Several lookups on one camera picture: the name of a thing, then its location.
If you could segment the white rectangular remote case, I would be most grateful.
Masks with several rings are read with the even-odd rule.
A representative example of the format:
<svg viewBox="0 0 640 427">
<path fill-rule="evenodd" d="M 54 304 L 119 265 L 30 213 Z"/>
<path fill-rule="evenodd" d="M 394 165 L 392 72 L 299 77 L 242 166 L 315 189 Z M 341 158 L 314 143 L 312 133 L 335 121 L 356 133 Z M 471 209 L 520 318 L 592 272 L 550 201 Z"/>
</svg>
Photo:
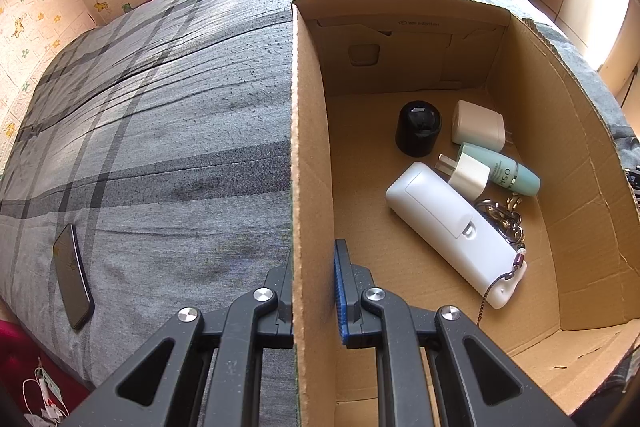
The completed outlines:
<svg viewBox="0 0 640 427">
<path fill-rule="evenodd" d="M 390 209 L 498 310 L 524 277 L 524 257 L 437 173 L 416 161 L 386 190 Z"/>
</svg>

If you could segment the mint green tube bottle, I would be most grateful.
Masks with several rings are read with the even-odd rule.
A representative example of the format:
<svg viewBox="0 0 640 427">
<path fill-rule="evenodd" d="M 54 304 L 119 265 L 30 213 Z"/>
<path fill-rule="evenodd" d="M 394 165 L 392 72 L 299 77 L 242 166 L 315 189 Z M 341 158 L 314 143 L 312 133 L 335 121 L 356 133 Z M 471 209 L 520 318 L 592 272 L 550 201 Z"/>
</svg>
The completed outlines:
<svg viewBox="0 0 640 427">
<path fill-rule="evenodd" d="M 502 188 L 524 196 L 536 196 L 540 179 L 515 159 L 489 148 L 463 143 L 460 153 L 466 154 L 489 168 L 489 180 Z"/>
</svg>

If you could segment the black domed cylinder object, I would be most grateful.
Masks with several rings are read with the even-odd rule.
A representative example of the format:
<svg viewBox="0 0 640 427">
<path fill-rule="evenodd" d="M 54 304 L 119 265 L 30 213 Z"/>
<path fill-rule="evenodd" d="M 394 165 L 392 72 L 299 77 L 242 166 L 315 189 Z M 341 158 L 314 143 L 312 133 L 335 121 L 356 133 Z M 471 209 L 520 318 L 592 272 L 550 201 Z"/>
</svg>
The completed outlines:
<svg viewBox="0 0 640 427">
<path fill-rule="evenodd" d="M 424 157 L 431 154 L 440 130 L 439 110 L 425 101 L 411 101 L 402 106 L 398 114 L 395 143 L 410 157 Z"/>
</svg>

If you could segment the small white charger plug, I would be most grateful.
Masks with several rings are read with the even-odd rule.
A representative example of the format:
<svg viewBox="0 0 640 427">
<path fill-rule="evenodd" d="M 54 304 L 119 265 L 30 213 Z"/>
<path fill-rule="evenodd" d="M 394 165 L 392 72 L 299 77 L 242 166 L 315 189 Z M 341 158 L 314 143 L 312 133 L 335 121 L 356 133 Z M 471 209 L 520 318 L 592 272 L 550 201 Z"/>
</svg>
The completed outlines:
<svg viewBox="0 0 640 427">
<path fill-rule="evenodd" d="M 446 176 L 454 191 L 469 202 L 475 202 L 484 193 L 489 181 L 490 168 L 465 153 L 461 153 L 457 160 L 440 154 L 435 168 Z"/>
</svg>

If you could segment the grey plaid bed cover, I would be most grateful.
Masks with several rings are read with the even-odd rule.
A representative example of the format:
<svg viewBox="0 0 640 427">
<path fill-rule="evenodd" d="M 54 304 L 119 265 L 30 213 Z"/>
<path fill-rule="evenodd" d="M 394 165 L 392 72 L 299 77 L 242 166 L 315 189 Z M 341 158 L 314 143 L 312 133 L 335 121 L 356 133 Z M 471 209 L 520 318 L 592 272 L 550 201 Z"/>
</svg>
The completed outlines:
<svg viewBox="0 0 640 427">
<path fill-rule="evenodd" d="M 1 182 L 1 296 L 93 391 L 179 310 L 227 308 L 281 265 L 293 317 L 296 1 L 153 0 L 66 46 L 40 80 Z M 624 172 L 638 161 L 614 98 L 544 14 L 468 1 L 548 31 Z M 70 223 L 94 301 L 80 331 L 53 261 Z M 305 426 L 294 317 L 293 335 L 262 354 L 258 425 Z"/>
</svg>

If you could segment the black smartphone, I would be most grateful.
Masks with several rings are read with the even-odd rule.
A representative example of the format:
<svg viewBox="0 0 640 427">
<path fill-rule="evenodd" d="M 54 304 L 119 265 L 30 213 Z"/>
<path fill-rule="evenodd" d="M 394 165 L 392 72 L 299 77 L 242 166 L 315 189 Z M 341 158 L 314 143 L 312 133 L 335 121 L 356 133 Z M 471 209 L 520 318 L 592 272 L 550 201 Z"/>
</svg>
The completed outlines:
<svg viewBox="0 0 640 427">
<path fill-rule="evenodd" d="M 73 223 L 65 225 L 55 239 L 53 261 L 68 323 L 74 331 L 80 331 L 92 317 L 94 301 Z"/>
</svg>

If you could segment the brown cardboard box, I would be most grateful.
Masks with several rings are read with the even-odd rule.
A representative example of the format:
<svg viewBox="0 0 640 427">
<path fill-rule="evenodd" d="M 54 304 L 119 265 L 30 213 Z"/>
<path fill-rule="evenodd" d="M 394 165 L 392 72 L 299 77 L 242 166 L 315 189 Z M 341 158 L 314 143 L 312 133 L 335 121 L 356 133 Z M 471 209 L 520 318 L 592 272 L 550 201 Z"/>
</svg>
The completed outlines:
<svg viewBox="0 0 640 427">
<path fill-rule="evenodd" d="M 566 413 L 590 398 L 639 337 L 639 213 L 622 154 L 548 31 L 468 0 L 299 0 L 293 5 L 293 317 L 305 426 L 373 426 L 372 350 L 341 344 L 333 251 L 410 305 L 454 305 Z M 411 164 L 401 107 L 442 115 L 435 155 L 454 155 L 459 101 L 495 109 L 508 154 L 541 181 L 520 206 L 524 274 L 502 309 L 388 207 Z"/>
</svg>

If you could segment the large white charger plug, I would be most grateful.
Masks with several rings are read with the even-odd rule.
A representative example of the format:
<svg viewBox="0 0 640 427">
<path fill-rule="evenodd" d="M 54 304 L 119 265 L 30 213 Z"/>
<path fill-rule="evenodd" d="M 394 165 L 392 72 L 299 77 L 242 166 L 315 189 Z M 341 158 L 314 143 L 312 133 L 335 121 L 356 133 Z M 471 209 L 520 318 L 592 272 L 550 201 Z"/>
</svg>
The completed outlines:
<svg viewBox="0 0 640 427">
<path fill-rule="evenodd" d="M 484 106 L 459 100 L 451 121 L 451 141 L 454 144 L 475 144 L 501 152 L 512 145 L 512 133 L 506 130 L 503 116 Z"/>
</svg>

